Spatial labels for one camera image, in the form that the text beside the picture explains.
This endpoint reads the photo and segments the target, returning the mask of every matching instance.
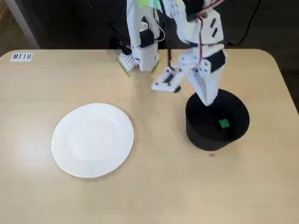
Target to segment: label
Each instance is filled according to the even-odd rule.
[[[31,62],[33,58],[33,52],[31,53],[26,53],[26,52],[21,52],[21,53],[13,53],[13,56],[10,59],[10,62]]]

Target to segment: black cup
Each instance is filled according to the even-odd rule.
[[[241,138],[248,130],[249,113],[234,94],[219,90],[210,106],[194,93],[186,105],[186,131],[190,141],[203,150],[215,151]]]

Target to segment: table surface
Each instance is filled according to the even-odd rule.
[[[174,58],[180,51],[174,51]],[[32,62],[0,59],[0,222],[10,224],[298,224],[299,116],[273,57],[227,50],[221,87],[248,107],[240,140],[215,152],[185,133],[185,80],[178,94],[155,92],[153,73],[118,66],[112,50],[37,50]],[[80,179],[54,162],[60,119],[88,103],[109,103],[132,120],[135,141],[114,172]]]

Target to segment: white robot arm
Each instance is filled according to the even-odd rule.
[[[209,106],[215,100],[220,77],[226,63],[220,15],[213,8],[224,0],[127,0],[127,21],[132,54],[120,55],[130,72],[139,65],[141,71],[152,71],[158,62],[157,38],[160,34],[156,10],[173,18],[179,39],[190,48],[179,57],[179,63],[166,68],[152,89],[176,92],[185,76],[202,102]],[[149,27],[141,26],[145,17]]]

